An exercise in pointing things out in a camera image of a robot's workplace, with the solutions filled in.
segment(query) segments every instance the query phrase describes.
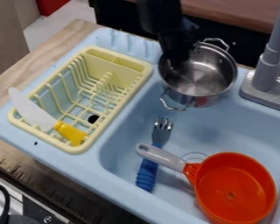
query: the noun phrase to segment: knife handle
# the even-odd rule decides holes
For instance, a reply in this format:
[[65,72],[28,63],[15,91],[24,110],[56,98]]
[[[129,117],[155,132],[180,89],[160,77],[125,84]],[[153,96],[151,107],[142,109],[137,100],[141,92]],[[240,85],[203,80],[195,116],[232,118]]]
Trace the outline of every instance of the knife handle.
[[64,138],[66,138],[68,141],[71,141],[73,146],[79,146],[84,143],[85,137],[88,135],[73,127],[72,125],[57,121],[56,125],[53,127],[55,130],[57,130]]

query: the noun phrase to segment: yellow dish rack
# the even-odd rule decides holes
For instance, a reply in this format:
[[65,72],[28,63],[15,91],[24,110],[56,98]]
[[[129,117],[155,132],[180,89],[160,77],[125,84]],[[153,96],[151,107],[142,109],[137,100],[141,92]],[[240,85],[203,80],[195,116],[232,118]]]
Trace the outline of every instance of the yellow dish rack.
[[123,109],[152,74],[152,65],[129,56],[91,46],[79,51],[43,81],[29,98],[51,116],[88,134],[85,142],[72,146],[58,132],[30,126],[12,108],[9,121],[68,153],[82,153]]

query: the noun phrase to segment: blue fork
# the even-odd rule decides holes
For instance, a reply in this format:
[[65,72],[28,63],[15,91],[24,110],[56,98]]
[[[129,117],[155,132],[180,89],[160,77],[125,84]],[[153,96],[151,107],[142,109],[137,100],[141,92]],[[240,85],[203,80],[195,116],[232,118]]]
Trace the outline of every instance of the blue fork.
[[[170,134],[172,133],[173,122],[170,119],[158,118],[154,123],[152,131],[152,145],[158,148],[162,148],[168,141]],[[139,172],[136,176],[136,186],[151,193],[158,170],[158,164],[151,162],[148,159],[143,159]]]

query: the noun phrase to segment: orange frying pan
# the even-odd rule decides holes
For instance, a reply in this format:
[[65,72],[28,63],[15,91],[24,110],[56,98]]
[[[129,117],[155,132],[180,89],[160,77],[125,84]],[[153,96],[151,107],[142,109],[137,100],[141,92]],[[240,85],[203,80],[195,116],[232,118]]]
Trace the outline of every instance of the orange frying pan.
[[199,207],[212,223],[255,224],[265,218],[276,203],[273,178],[252,157],[222,152],[208,157],[201,164],[189,164],[144,143],[136,147],[136,153],[184,173],[194,187]]

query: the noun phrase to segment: white plastic knife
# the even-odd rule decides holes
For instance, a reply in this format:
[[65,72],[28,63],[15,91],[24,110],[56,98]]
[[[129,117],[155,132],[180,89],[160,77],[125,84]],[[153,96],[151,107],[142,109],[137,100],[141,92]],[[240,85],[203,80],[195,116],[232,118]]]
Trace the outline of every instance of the white plastic knife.
[[46,113],[33,101],[21,95],[14,87],[8,90],[9,97],[17,112],[31,125],[38,125],[42,131],[57,130],[64,138],[71,141],[73,146],[81,145],[87,134],[62,121],[58,121]]

